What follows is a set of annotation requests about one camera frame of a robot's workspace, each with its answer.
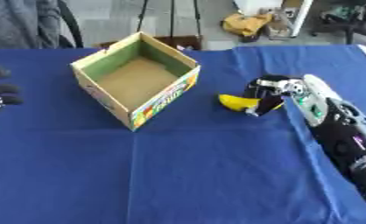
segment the floor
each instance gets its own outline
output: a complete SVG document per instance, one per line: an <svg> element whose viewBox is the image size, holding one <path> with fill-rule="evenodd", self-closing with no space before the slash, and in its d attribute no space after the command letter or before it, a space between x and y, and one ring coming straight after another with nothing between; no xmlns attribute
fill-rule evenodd
<svg viewBox="0 0 366 224"><path fill-rule="evenodd" d="M135 32L138 14L144 0L67 0L77 17L86 46L111 40L119 40ZM193 0L176 1L176 35L196 34ZM343 44L343 33L327 33L318 37L309 35L309 30L318 13L327 8L326 0L315 1L303 30L297 38L284 41L261 37L256 43L239 43L238 37L221 29L220 21L236 11L232 0L199 0L201 26L204 35L203 47L208 50L224 50L235 46L260 45L332 45ZM169 32L170 2L149 0L143 31L163 36ZM66 26L62 32L68 35ZM356 35L357 44L366 45L366 38Z"/></svg>

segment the open cardboard box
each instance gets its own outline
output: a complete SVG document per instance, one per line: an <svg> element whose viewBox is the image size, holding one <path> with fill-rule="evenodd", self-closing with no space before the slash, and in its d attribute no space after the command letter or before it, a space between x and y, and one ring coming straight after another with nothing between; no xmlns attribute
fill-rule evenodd
<svg viewBox="0 0 366 224"><path fill-rule="evenodd" d="M131 130L194 86L201 70L195 60L143 32L71 66L80 86Z"/></svg>

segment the black office chair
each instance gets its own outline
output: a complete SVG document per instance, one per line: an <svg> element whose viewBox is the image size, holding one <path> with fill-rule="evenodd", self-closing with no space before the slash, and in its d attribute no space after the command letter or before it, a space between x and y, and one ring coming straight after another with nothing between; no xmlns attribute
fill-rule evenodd
<svg viewBox="0 0 366 224"><path fill-rule="evenodd" d="M73 35L73 39L75 42L75 45L73 45L65 36L60 35L60 47L61 48L82 48L83 47L83 41L82 41L82 35L80 26L77 23L77 20L75 19L73 13L68 8L67 4L63 0L58 0L58 6L60 8L60 15L63 18L63 21L68 26L68 29L70 30L71 34Z"/></svg>
<svg viewBox="0 0 366 224"><path fill-rule="evenodd" d="M344 1L343 4L350 8L351 14L348 19L344 20L328 15L327 18L321 20L321 22L314 27L312 32L313 36L317 36L319 32L345 31L347 45L351 45L353 43L353 35L355 33L366 36L366 0L349 0ZM363 10L354 11L356 6L362 6Z"/></svg>

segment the gray sleeve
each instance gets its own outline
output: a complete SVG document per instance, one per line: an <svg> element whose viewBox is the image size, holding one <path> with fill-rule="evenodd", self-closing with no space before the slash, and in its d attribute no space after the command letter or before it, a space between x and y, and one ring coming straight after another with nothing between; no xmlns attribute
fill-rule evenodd
<svg viewBox="0 0 366 224"><path fill-rule="evenodd" d="M60 10L57 0L36 0L39 37L42 48L57 48L60 35Z"/></svg>

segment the blue table cover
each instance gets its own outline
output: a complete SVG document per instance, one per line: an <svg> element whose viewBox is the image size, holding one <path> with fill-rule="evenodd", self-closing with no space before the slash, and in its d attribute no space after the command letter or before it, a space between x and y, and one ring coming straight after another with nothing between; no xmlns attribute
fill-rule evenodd
<svg viewBox="0 0 366 224"><path fill-rule="evenodd" d="M136 133L81 90L69 63L95 49L0 50L25 104L0 113L0 224L366 224L366 204L299 111L223 108L264 73L316 74L366 113L357 46L187 52L198 85Z"/></svg>

